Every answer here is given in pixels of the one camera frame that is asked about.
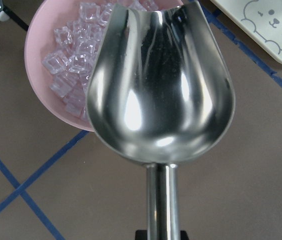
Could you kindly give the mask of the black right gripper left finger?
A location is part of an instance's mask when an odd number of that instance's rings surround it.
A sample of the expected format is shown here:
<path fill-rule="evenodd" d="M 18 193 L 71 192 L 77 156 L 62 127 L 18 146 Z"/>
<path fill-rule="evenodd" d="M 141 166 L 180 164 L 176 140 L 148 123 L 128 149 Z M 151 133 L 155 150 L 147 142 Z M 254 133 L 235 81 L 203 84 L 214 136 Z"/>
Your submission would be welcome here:
<path fill-rule="evenodd" d="M 138 229 L 135 231 L 135 240 L 148 240 L 148 231 L 145 229 Z"/>

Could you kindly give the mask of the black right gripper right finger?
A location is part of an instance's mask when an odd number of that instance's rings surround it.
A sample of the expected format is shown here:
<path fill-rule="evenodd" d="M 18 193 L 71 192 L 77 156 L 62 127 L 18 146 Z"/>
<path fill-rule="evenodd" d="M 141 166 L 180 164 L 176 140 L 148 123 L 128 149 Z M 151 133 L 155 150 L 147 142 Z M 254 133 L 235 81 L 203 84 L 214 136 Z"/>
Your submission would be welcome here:
<path fill-rule="evenodd" d="M 189 236 L 185 230 L 180 231 L 180 240 L 189 240 Z"/>

